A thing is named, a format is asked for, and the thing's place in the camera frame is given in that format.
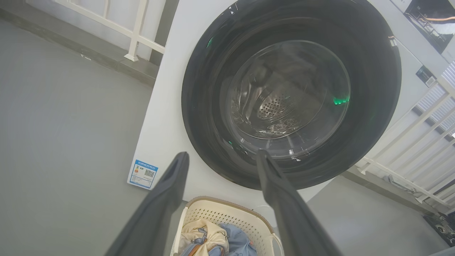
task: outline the gray floor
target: gray floor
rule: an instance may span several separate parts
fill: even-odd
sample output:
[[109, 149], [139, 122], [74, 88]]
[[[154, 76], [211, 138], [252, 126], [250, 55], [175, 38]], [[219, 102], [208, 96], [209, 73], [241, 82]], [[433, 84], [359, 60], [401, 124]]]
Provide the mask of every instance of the gray floor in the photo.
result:
[[[147, 193], [126, 176], [152, 90], [1, 20], [0, 34], [0, 255], [103, 255]], [[342, 177], [309, 205], [346, 256], [447, 248]]]
[[342, 176], [308, 205], [346, 256], [428, 256], [448, 248], [421, 213]]

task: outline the clothes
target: clothes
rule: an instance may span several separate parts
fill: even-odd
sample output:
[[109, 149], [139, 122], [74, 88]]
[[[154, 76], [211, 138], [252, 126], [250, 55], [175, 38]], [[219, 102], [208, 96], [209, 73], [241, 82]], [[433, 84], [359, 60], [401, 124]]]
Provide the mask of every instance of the clothes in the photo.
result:
[[180, 256], [224, 256], [229, 251], [226, 231], [204, 219], [183, 226], [178, 253]]
[[229, 242], [229, 253], [226, 256], [257, 256], [256, 248], [253, 242], [248, 238], [241, 229], [231, 224], [220, 224], [227, 232], [227, 241]]

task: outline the qr code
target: qr code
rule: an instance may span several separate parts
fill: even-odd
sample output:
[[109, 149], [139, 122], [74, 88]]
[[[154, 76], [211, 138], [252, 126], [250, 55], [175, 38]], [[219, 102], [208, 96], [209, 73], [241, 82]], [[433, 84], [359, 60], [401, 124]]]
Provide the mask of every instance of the qr code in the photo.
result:
[[154, 175], [155, 175], [155, 173], [152, 172], [151, 170], [145, 170], [145, 176], [149, 176], [150, 178], [153, 178]]

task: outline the door glass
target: door glass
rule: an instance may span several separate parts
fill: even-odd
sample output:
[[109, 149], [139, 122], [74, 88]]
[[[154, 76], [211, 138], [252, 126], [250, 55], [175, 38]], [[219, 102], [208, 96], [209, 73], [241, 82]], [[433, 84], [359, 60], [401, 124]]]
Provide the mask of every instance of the door glass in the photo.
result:
[[236, 142], [280, 158], [324, 143], [343, 120], [349, 96], [349, 76], [333, 52], [310, 41], [284, 41], [249, 58], [222, 100]]

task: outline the laundry basket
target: laundry basket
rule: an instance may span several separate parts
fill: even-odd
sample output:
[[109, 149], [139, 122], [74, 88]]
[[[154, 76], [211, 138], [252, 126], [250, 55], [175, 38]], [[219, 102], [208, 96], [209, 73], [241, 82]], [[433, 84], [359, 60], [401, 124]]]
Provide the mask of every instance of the laundry basket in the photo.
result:
[[258, 256], [274, 256], [273, 240], [275, 240], [281, 256], [284, 256], [280, 239], [264, 217], [239, 205], [206, 196], [194, 198], [183, 209], [171, 256], [178, 253], [182, 227], [199, 219], [206, 219], [216, 225], [225, 223], [240, 228], [253, 242]]

